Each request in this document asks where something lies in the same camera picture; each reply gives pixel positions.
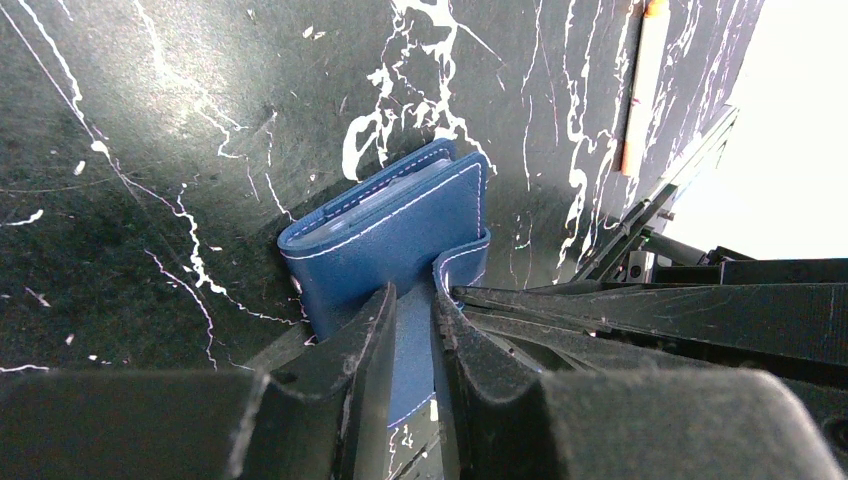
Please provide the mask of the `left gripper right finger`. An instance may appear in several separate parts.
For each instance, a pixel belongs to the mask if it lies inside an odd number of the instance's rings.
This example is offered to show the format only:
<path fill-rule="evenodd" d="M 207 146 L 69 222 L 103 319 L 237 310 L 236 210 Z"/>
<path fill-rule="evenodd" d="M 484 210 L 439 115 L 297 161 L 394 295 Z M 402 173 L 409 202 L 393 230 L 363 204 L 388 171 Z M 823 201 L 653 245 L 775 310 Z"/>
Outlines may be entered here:
<path fill-rule="evenodd" d="M 432 349 L 449 479 L 841 479 L 845 367 L 621 331 L 566 330 L 714 370 L 475 375 L 482 339 L 436 292 Z M 539 293 L 615 288 L 547 286 Z"/>

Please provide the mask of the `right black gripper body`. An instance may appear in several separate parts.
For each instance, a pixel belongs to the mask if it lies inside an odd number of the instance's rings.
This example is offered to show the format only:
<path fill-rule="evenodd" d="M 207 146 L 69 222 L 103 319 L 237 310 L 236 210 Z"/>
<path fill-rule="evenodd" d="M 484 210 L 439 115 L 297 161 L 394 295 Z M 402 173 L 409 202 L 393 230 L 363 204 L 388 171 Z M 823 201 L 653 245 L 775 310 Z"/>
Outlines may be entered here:
<path fill-rule="evenodd" d="M 649 251 L 668 259 L 656 265 L 650 282 L 675 286 L 741 286 L 765 284 L 845 284 L 847 260 L 758 260 L 725 247 L 708 252 L 697 249 L 653 246 Z"/>

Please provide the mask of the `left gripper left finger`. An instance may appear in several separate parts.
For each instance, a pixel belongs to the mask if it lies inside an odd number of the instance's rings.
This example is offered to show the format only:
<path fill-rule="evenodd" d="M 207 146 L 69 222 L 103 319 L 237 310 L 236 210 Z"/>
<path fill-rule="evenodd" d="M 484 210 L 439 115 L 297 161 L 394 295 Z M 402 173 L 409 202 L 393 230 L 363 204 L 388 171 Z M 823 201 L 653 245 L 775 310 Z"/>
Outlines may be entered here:
<path fill-rule="evenodd" d="M 1 389 L 5 479 L 374 479 L 396 290 L 281 368 L 59 371 Z"/>

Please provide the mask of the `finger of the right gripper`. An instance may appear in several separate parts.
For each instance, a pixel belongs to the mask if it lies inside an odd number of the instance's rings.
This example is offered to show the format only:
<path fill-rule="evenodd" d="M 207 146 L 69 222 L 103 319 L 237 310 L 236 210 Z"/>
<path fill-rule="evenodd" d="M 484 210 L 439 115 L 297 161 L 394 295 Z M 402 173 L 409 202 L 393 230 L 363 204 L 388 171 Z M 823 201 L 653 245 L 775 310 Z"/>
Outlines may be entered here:
<path fill-rule="evenodd" d="M 844 284 L 627 287 L 583 294 L 455 287 L 468 307 L 543 327 L 621 331 L 844 368 Z"/>
<path fill-rule="evenodd" d="M 465 317 L 482 336 L 465 354 L 475 375 L 538 375 L 562 371 L 601 375 L 716 368 L 707 362 L 545 327 L 503 314 L 467 311 Z"/>

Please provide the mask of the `blue leather card holder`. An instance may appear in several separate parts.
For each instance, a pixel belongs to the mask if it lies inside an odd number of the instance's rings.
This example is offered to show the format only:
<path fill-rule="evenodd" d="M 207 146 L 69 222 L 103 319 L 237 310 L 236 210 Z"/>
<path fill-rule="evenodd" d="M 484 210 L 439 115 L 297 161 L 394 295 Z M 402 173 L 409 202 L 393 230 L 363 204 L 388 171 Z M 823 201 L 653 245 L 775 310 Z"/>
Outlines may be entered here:
<path fill-rule="evenodd" d="M 338 335 L 387 283 L 397 295 L 388 425 L 434 396 L 430 311 L 436 292 L 477 284 L 491 233 L 488 162 L 436 139 L 286 227 L 277 246 L 319 341 Z"/>

